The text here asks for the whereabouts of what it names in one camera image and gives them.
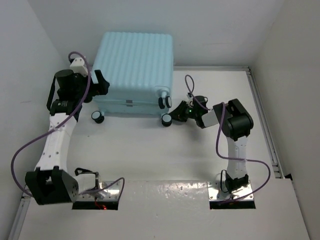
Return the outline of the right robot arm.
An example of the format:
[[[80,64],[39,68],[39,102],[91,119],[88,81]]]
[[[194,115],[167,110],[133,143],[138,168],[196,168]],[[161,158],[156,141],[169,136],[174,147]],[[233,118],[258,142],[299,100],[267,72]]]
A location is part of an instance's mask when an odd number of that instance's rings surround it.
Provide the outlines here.
[[[194,86],[188,86],[187,100],[172,108],[174,72],[152,72],[130,76],[111,77],[103,80],[99,70],[96,79],[102,81],[101,90],[93,98],[98,110],[91,117],[100,124],[106,113],[160,116],[161,124],[169,127],[173,121],[185,123],[195,120],[196,125],[205,129],[218,125],[218,134],[224,134],[228,144],[228,166],[225,170],[225,186],[228,193],[247,186],[249,176],[246,170],[246,143],[254,122],[240,101],[235,98],[228,103],[208,107],[207,97],[194,95]]]

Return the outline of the light blue suitcase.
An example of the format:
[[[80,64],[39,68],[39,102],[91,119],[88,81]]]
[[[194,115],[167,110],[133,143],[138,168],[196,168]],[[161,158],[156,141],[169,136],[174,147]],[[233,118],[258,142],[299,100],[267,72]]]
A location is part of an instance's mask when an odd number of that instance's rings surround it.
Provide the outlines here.
[[[174,52],[169,34],[106,32],[100,42],[91,79],[101,70],[110,83],[107,95],[93,98],[102,114],[162,115],[158,98],[172,97]]]

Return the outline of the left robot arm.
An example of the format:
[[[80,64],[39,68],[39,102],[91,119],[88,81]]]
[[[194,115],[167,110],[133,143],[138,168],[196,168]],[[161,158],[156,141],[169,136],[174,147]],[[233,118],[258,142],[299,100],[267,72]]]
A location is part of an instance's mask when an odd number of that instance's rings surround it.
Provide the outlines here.
[[[63,69],[55,73],[46,107],[50,126],[45,146],[34,171],[25,175],[25,183],[38,205],[74,203],[80,194],[95,195],[99,173],[77,168],[72,176],[67,170],[67,157],[73,130],[78,123],[83,103],[109,89],[100,70],[95,70],[97,83],[88,76]]]

